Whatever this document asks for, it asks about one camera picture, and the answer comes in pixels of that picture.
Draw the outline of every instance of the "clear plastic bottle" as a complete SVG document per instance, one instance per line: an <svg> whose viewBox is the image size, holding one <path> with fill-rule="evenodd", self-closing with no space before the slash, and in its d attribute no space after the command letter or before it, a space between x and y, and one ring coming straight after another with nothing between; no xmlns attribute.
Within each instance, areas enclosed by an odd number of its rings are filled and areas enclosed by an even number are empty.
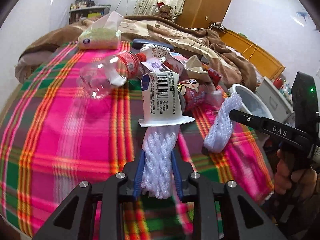
<svg viewBox="0 0 320 240"><path fill-rule="evenodd" d="M90 98L100 99L114 88L121 87L137 75L140 62L146 61L143 53L122 51L99 62L93 62L80 70L79 85Z"/></svg>

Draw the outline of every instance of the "white drawer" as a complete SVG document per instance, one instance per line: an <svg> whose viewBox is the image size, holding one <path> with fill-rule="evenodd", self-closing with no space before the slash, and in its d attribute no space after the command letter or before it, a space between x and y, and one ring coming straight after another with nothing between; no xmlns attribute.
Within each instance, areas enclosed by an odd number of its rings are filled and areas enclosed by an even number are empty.
<svg viewBox="0 0 320 240"><path fill-rule="evenodd" d="M266 77L263 79L256 95L265 103L273 118L283 122L293 113L293 109L272 82Z"/></svg>

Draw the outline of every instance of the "drawer handle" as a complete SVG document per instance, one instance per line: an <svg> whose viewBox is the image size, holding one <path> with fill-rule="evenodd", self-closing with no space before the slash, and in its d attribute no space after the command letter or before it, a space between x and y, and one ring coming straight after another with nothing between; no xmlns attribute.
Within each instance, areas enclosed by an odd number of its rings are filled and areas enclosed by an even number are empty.
<svg viewBox="0 0 320 240"><path fill-rule="evenodd" d="M270 97L269 103L270 103L271 107L273 108L273 110L276 110L278 104L272 97Z"/></svg>

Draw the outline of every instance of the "santa hat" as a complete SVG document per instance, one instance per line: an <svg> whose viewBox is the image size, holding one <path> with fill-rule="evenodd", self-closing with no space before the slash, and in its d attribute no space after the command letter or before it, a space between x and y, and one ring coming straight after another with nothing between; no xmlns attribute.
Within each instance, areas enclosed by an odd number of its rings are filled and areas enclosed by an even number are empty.
<svg viewBox="0 0 320 240"><path fill-rule="evenodd" d="M160 10L160 7L164 5L164 2L157 3L158 9Z"/></svg>

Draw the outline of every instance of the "screw head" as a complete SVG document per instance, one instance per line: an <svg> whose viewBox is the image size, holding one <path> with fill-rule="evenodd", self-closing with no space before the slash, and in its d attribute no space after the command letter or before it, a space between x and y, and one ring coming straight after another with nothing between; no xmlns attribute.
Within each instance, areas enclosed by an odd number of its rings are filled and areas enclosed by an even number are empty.
<svg viewBox="0 0 320 240"><path fill-rule="evenodd" d="M125 173L123 173L123 172L118 172L117 174L116 174L116 178L117 179L123 179L125 177Z"/></svg>
<svg viewBox="0 0 320 240"><path fill-rule="evenodd" d="M191 178L193 179L199 179L200 178L200 174L198 172L192 172L190 174Z"/></svg>
<svg viewBox="0 0 320 240"><path fill-rule="evenodd" d="M86 180L83 180L79 183L80 187L87 187L89 185L89 182L87 182Z"/></svg>
<svg viewBox="0 0 320 240"><path fill-rule="evenodd" d="M228 185L229 187L236 187L236 186L237 186L237 183L236 183L234 180L229 180L228 183L227 183L227 185Z"/></svg>

